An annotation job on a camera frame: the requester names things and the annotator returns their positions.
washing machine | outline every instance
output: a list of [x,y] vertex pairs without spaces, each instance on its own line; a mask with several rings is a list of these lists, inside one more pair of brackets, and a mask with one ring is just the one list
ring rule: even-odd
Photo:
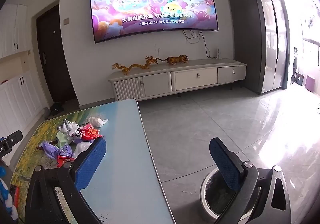
[[292,64],[291,83],[290,84],[293,84],[295,82],[298,68],[299,68],[299,57],[298,57],[297,48],[295,47],[294,53],[293,53],[293,64]]

refrigerator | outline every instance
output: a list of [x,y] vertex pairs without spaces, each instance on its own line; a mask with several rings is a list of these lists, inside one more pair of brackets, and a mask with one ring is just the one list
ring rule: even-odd
[[261,94],[282,87],[287,36],[280,0],[229,0],[235,60],[247,64],[244,86]]

dragon figurine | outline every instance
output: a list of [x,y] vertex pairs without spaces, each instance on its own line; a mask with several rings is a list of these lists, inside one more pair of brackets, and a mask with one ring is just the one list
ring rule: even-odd
[[188,57],[186,55],[180,55],[178,57],[169,56],[167,59],[164,59],[164,60],[162,60],[160,58],[156,58],[156,59],[158,59],[160,61],[163,61],[163,62],[167,61],[171,65],[176,65],[179,62],[188,63],[188,61],[189,61],[189,59],[188,59]]
[[124,74],[127,74],[131,70],[131,68],[133,68],[133,67],[139,67],[141,69],[149,69],[150,64],[152,64],[152,63],[158,64],[157,58],[153,58],[152,56],[150,56],[150,57],[146,56],[145,59],[146,59],[145,65],[139,65],[139,64],[134,63],[134,64],[130,65],[129,67],[125,67],[124,65],[115,63],[112,65],[112,70],[115,68],[122,69]]

purple bin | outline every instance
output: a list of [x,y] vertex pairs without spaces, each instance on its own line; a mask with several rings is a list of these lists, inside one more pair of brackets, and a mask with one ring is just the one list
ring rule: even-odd
[[313,92],[315,90],[315,82],[316,82],[315,78],[307,75],[307,80],[305,85],[306,89],[310,92]]

television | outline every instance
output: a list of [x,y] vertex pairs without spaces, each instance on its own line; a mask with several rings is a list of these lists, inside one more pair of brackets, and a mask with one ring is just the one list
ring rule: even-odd
[[91,0],[95,43],[164,30],[218,31],[214,0]]

